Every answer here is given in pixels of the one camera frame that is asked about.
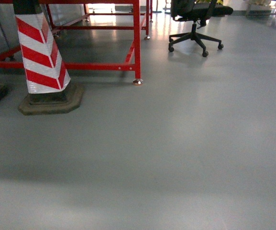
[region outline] chair caster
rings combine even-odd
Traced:
[[[173,52],[174,48],[172,46],[168,46],[168,51]]]
[[[208,54],[209,54],[208,51],[204,51],[203,52],[203,57],[205,58],[206,56],[208,56]]]

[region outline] office chair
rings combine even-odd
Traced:
[[[209,37],[196,32],[197,21],[200,20],[200,27],[206,26],[206,20],[211,16],[230,15],[233,9],[228,6],[217,5],[217,0],[211,0],[210,3],[195,3],[196,0],[172,0],[171,1],[171,17],[176,22],[193,21],[192,31],[190,33],[173,34],[169,36],[168,50],[174,51],[173,45],[188,39],[196,41],[203,48],[203,57],[208,56],[206,46],[201,39],[218,42],[218,49],[223,49],[222,41],[213,37]]]

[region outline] red metal table frame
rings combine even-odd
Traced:
[[[146,31],[145,39],[149,39],[149,22],[152,20],[152,2],[153,0],[146,0],[146,13],[140,13],[140,0],[39,0],[40,4],[45,4],[50,24],[52,27],[52,33],[57,33],[60,30],[89,30],[89,29],[104,29],[104,30],[133,30],[133,42],[129,48],[129,51],[125,57],[123,63],[77,63],[66,62],[67,69],[88,69],[88,70],[118,70],[118,71],[134,71],[136,80],[141,80],[141,53],[140,42],[141,30]],[[62,26],[55,26],[49,4],[88,4],[88,3],[115,3],[115,4],[132,4],[133,13],[87,13],[85,7],[85,15],[75,19]],[[0,0],[0,4],[12,4],[12,0]],[[90,15],[132,15],[133,26],[73,26],[73,24],[88,18]],[[142,22],[140,23],[140,15],[144,15]],[[23,69],[23,63],[18,61],[4,61],[5,58],[13,56],[15,53],[21,50],[20,46],[17,46],[11,50],[8,50],[0,54],[0,68],[14,68]]]

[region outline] epoxy floor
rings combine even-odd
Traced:
[[[223,50],[169,53],[190,28],[154,14],[141,87],[132,72],[70,71],[85,94],[69,114],[23,116],[24,74],[0,70],[0,230],[276,230],[276,19],[212,18],[200,33]],[[122,62],[131,40],[58,44],[67,61]]]

